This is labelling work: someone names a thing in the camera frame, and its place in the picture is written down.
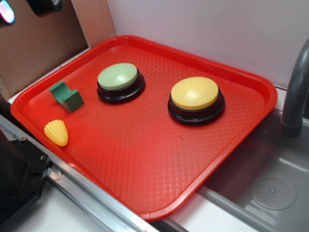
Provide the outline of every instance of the sink drain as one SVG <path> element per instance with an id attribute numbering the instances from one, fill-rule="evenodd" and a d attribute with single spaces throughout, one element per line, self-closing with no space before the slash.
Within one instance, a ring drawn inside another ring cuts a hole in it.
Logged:
<path id="1" fill-rule="evenodd" d="M 252 198 L 262 207 L 282 210 L 291 206 L 297 197 L 295 185 L 279 174 L 265 174 L 251 183 Z"/>

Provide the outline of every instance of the yellow button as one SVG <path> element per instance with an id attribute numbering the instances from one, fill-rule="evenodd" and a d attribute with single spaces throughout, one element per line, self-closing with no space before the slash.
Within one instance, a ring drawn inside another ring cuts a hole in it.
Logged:
<path id="1" fill-rule="evenodd" d="M 184 110 L 205 109 L 214 104 L 218 96 L 217 84 L 201 76 L 183 79 L 171 90 L 173 103 Z"/>

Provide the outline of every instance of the yellow toy corn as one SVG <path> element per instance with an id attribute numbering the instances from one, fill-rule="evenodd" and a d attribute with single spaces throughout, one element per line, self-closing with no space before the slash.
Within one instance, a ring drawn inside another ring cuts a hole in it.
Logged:
<path id="1" fill-rule="evenodd" d="M 54 120 L 44 128 L 45 135 L 56 145 L 65 146 L 68 144 L 69 136 L 63 121 Z"/>

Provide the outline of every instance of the green button top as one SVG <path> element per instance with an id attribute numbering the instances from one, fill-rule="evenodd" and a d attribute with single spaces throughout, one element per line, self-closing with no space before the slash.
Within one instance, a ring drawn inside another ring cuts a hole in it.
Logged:
<path id="1" fill-rule="evenodd" d="M 104 69 L 98 76 L 98 83 L 106 90 L 119 90 L 131 85 L 138 77 L 133 64 L 119 63 Z"/>

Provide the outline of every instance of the cardboard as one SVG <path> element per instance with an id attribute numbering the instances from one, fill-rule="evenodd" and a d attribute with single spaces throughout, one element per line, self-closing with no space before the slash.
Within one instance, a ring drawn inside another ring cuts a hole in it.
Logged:
<path id="1" fill-rule="evenodd" d="M 72 0 L 89 47 L 116 36 L 106 0 Z"/>
<path id="2" fill-rule="evenodd" d="M 0 28 L 0 107 L 7 111 L 12 96 L 88 48 L 71 0 L 42 17 L 25 0 L 8 2 L 16 21 Z"/>

